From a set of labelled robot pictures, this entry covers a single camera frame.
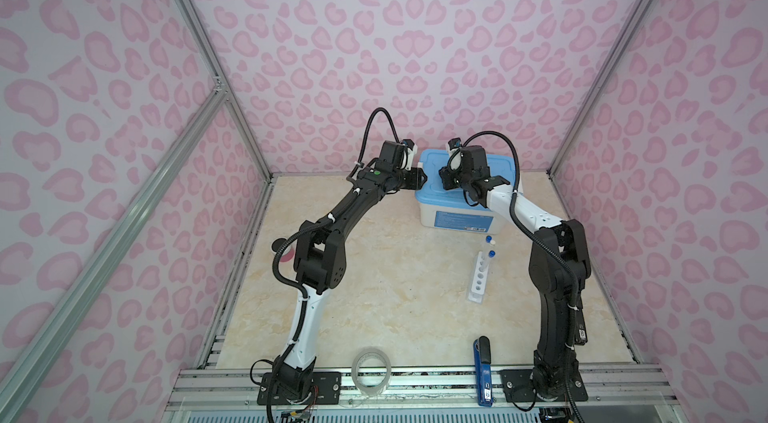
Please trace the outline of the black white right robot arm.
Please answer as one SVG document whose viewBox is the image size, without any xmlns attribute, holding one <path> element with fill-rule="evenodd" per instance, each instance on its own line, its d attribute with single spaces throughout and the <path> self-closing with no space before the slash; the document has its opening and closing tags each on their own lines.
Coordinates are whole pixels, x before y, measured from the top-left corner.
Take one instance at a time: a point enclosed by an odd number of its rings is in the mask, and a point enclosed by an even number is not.
<svg viewBox="0 0 768 423">
<path fill-rule="evenodd" d="M 497 137 L 510 149 L 511 179 L 494 175 L 485 149 L 473 143 L 484 136 Z M 588 342 L 582 292 L 592 274 L 584 226 L 543 210 L 524 195 L 517 149 L 506 135 L 485 130 L 465 141 L 453 138 L 447 151 L 447 163 L 439 170 L 443 188 L 460 189 L 469 203 L 506 218 L 531 241 L 528 272 L 541 309 L 531 392 L 541 401 L 564 400 L 578 416 L 577 348 Z"/>
</svg>

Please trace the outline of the blue plastic box lid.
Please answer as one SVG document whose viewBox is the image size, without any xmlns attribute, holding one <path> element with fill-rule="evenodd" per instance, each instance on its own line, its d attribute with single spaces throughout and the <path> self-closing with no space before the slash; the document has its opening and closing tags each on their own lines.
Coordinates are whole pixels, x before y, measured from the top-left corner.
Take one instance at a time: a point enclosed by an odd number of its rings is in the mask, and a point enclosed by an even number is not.
<svg viewBox="0 0 768 423">
<path fill-rule="evenodd" d="M 486 208 L 491 190 L 516 180 L 512 157 L 488 154 L 480 145 L 460 149 L 454 158 L 447 150 L 425 150 L 420 163 L 427 181 L 415 197 L 424 205 L 469 209 L 477 203 Z"/>
</svg>

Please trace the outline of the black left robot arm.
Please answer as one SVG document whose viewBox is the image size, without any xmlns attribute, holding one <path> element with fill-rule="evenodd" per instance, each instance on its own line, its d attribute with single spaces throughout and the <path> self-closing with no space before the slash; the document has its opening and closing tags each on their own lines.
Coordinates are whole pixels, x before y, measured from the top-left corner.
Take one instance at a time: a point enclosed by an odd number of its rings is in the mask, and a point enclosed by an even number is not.
<svg viewBox="0 0 768 423">
<path fill-rule="evenodd" d="M 386 118 L 393 138 L 382 143 L 378 157 L 364 163 L 371 127 L 378 115 Z M 346 274 L 347 238 L 384 197 L 424 186 L 427 176 L 413 164 L 416 152 L 414 141 L 399 138 L 389 111 L 375 108 L 366 122 L 358 159 L 346 177 L 350 190 L 327 214 L 303 222 L 294 234 L 274 242 L 273 276 L 297 291 L 297 306 L 286 347 L 271 363 L 265 392 L 268 414 L 272 413 L 275 396 L 302 403 L 317 393 L 311 381 L 322 315 L 332 290 Z"/>
</svg>

